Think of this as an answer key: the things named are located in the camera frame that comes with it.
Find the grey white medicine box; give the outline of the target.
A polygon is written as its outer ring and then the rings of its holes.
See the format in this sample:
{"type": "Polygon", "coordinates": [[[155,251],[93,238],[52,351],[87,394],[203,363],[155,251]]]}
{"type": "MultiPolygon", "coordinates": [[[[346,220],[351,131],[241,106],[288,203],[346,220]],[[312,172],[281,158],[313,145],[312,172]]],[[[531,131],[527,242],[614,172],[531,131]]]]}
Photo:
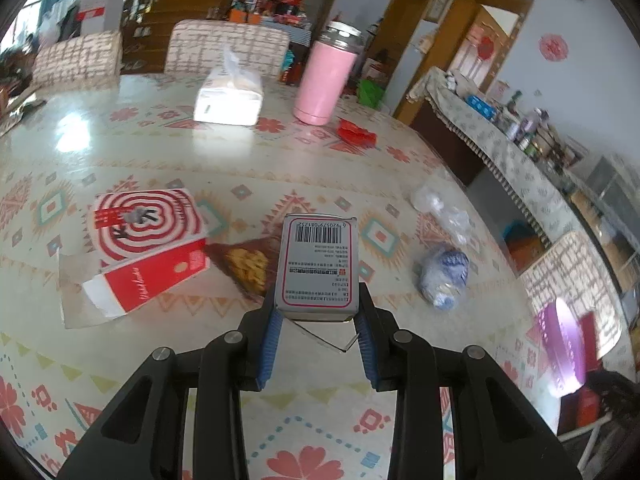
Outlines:
{"type": "Polygon", "coordinates": [[[288,214],[282,223],[273,303],[297,322],[345,322],[359,309],[355,217],[288,214]]]}

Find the blue white crumpled wrapper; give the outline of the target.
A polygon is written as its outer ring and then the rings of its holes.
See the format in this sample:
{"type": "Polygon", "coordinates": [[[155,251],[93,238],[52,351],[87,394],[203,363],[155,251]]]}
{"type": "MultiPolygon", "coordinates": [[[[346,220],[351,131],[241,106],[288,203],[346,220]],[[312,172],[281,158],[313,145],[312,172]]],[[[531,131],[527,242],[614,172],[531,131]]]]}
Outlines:
{"type": "Polygon", "coordinates": [[[466,294],[469,266],[462,250],[446,243],[434,245],[421,261],[419,292],[434,308],[452,310],[466,294]]]}

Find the checkered chair right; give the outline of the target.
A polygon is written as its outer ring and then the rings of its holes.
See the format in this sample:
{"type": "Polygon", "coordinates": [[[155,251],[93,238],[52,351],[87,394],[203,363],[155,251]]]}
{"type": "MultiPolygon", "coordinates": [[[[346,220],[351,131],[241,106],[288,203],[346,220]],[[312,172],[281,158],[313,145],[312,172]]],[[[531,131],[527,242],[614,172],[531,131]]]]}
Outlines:
{"type": "Polygon", "coordinates": [[[598,358],[607,366],[632,364],[620,294],[587,234],[563,234],[521,273],[520,281],[536,313],[558,297],[564,299],[576,318],[593,313],[598,358]]]}

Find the checkered chair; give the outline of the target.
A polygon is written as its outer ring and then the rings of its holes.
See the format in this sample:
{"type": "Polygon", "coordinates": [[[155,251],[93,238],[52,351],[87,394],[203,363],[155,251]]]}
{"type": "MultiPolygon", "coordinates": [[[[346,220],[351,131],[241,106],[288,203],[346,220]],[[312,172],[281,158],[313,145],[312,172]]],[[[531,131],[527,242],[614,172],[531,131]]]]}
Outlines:
{"type": "Polygon", "coordinates": [[[55,84],[111,78],[119,75],[122,34],[97,32],[52,44],[39,50],[32,84],[38,88],[55,84]]]}
{"type": "Polygon", "coordinates": [[[207,74],[222,65],[228,48],[242,68],[278,79],[289,44],[287,32],[262,25],[183,20],[171,32],[164,73],[207,74]]]}
{"type": "Polygon", "coordinates": [[[620,294],[587,234],[563,234],[521,273],[520,281],[536,313],[558,297],[564,299],[576,318],[593,313],[598,358],[607,366],[632,364],[620,294]]]}

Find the red white spiral box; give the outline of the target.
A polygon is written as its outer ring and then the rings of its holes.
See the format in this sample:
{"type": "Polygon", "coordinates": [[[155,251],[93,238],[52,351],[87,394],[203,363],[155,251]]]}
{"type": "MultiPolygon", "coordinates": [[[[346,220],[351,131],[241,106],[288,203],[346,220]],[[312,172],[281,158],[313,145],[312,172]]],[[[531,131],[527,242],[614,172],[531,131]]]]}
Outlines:
{"type": "Polygon", "coordinates": [[[82,289],[109,318],[209,268],[206,222],[184,188],[102,194],[91,207],[88,232],[98,270],[82,289]]]}

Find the brown snack bag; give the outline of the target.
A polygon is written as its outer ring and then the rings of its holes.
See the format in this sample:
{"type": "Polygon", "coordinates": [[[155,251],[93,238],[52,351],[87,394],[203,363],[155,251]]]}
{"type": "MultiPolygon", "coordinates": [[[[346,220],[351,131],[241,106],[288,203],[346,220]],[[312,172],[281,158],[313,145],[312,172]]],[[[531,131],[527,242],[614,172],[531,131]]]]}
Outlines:
{"type": "Polygon", "coordinates": [[[265,297],[276,282],[280,237],[244,240],[236,244],[210,243],[205,255],[227,274],[247,298],[265,297]]]}

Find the clear plastic bag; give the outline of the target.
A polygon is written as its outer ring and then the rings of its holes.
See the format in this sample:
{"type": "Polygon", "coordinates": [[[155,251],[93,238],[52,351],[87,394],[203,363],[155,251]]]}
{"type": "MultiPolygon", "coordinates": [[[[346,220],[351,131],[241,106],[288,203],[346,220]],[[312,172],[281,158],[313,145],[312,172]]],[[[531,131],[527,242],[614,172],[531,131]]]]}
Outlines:
{"type": "Polygon", "coordinates": [[[469,214],[458,207],[449,205],[434,188],[421,183],[409,194],[413,208],[420,214],[430,214],[439,227],[459,246],[469,243],[471,221],[469,214]]]}

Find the sideboard with lace cloth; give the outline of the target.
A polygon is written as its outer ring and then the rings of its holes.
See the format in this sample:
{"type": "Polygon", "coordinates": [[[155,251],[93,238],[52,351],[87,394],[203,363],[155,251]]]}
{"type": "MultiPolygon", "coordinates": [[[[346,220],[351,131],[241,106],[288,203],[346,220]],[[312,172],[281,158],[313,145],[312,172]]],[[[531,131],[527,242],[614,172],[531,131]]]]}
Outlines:
{"type": "Polygon", "coordinates": [[[405,101],[426,103],[459,140],[480,158],[532,225],[544,246],[568,232],[586,234],[578,213],[525,153],[475,108],[448,89],[446,73],[430,68],[405,101]]]}

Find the blue box on sideboard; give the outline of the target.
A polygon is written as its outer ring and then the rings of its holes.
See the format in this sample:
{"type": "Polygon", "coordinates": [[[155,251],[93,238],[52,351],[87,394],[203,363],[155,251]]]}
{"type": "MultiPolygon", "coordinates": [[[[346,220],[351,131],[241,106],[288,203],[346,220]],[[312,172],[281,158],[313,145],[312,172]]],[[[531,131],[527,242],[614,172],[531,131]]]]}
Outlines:
{"type": "Polygon", "coordinates": [[[478,114],[482,115],[490,122],[495,118],[497,114],[497,109],[494,106],[488,104],[475,94],[470,94],[469,96],[467,96],[465,98],[465,102],[469,105],[469,107],[472,107],[473,110],[476,110],[478,114]]]}

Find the white tissue pack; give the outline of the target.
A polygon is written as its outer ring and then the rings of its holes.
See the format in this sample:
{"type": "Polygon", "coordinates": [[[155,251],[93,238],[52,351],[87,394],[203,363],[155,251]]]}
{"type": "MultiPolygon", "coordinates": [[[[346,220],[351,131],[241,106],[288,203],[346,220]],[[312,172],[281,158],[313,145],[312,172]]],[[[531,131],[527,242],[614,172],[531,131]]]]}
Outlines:
{"type": "Polygon", "coordinates": [[[193,119],[227,126],[254,126],[262,109],[262,75],[243,67],[229,46],[198,90],[193,119]]]}

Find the green plastic bag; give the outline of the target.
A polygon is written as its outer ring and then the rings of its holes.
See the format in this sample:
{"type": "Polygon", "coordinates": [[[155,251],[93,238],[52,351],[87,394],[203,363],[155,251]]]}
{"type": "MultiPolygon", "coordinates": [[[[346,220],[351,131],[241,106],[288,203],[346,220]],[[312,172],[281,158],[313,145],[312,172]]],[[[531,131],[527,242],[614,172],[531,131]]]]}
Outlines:
{"type": "Polygon", "coordinates": [[[361,79],[357,89],[357,101],[360,105],[377,110],[382,102],[385,90],[376,82],[361,79]]]}

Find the checkered chair far left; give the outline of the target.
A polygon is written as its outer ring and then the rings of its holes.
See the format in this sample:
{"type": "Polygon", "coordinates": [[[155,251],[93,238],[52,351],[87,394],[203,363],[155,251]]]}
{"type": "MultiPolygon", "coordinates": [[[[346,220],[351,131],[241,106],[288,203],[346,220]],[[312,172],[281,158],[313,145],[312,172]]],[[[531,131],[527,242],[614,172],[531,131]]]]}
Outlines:
{"type": "Polygon", "coordinates": [[[32,84],[38,88],[55,84],[111,78],[119,75],[122,34],[97,32],[52,44],[39,50],[32,84]]]}

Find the checkered chair far middle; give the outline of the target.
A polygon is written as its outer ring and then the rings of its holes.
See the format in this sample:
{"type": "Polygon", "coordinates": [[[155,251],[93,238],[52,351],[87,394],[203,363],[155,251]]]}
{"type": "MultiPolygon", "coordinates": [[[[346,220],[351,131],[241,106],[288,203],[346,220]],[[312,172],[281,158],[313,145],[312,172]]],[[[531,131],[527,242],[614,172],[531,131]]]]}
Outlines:
{"type": "Polygon", "coordinates": [[[228,48],[242,68],[278,79],[289,44],[287,32],[262,25],[183,20],[171,32],[164,73],[207,74],[222,65],[228,48]]]}

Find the pink thermos bottle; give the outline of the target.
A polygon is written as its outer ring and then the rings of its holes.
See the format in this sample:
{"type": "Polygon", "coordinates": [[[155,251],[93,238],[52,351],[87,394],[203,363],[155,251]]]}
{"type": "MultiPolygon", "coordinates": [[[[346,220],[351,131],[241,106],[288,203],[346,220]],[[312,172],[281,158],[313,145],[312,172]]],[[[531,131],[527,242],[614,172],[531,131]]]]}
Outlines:
{"type": "Polygon", "coordinates": [[[361,49],[359,29],[341,21],[326,25],[311,47],[299,83],[295,118],[312,126],[324,126],[331,120],[361,49]]]}

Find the wooden staircase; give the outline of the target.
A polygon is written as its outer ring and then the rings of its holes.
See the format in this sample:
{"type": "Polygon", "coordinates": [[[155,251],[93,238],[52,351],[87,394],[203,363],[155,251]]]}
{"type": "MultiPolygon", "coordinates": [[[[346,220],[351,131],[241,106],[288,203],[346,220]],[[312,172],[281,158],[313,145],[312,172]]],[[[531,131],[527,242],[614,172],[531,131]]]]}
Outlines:
{"type": "Polygon", "coordinates": [[[232,0],[125,0],[122,7],[122,72],[160,73],[169,39],[183,20],[221,18],[232,0]]]}

